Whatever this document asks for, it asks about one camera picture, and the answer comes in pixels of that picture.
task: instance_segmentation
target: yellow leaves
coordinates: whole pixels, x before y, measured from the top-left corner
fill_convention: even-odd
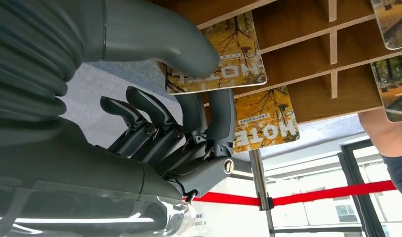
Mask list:
[[[217,69],[209,77],[199,79],[167,68],[166,90],[169,94],[266,83],[251,12],[210,26],[202,32],[220,55]]]
[[[245,152],[299,138],[285,86],[235,99],[233,152]]]

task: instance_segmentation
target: red rope barrier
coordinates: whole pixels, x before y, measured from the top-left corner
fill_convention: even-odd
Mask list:
[[[346,187],[313,191],[304,194],[294,194],[286,197],[277,197],[273,199],[274,206],[287,205],[298,202],[315,201],[325,198],[338,198],[349,195],[363,195],[369,193],[377,193],[382,191],[395,190],[396,187],[392,181],[380,181],[368,184],[356,184]],[[239,204],[260,206],[260,200],[256,197],[244,197],[229,194],[207,193],[201,198],[195,198],[195,201],[226,203],[226,204]]]
[[[250,205],[250,206],[260,206],[261,201],[256,197],[244,197],[238,195],[230,194],[219,194],[219,193],[206,193],[200,198],[194,198],[194,201],[204,201],[204,202],[216,202],[225,204],[239,204],[239,205]]]

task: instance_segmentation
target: metal screw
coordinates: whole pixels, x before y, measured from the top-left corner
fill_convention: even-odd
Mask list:
[[[184,134],[184,131],[183,131],[182,129],[177,129],[176,132],[175,132],[176,138],[181,139],[181,138],[184,137],[184,135],[185,135],[185,134]]]
[[[156,132],[156,128],[152,125],[146,127],[146,135],[152,136]]]
[[[224,173],[231,174],[233,173],[233,169],[235,168],[235,164],[232,159],[227,159],[224,161]]]

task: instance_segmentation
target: wooden shelf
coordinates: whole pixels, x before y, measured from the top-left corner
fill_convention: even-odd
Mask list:
[[[323,78],[288,85],[298,123],[316,121],[382,107],[369,65],[338,74],[338,97],[331,99]]]
[[[368,64],[402,54],[386,49],[369,0],[155,2],[199,28],[252,10],[268,81],[234,88],[234,97],[286,85],[300,123],[380,108]]]
[[[203,29],[276,0],[154,0]]]
[[[316,37],[262,55],[268,81],[264,85],[234,88],[235,97],[300,82],[331,73],[323,41]]]
[[[344,70],[398,56],[402,50],[388,50],[376,20],[338,31],[338,70]]]
[[[368,0],[339,0],[337,20],[329,22],[317,0],[279,0],[254,10],[261,53],[319,37],[374,19]]]

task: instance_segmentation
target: metal stanchion pole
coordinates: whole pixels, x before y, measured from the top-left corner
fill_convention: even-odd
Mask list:
[[[260,210],[269,210],[268,193],[266,190],[266,179],[264,165],[259,150],[249,151],[250,165],[252,166],[253,182],[255,183],[256,193],[261,200]]]

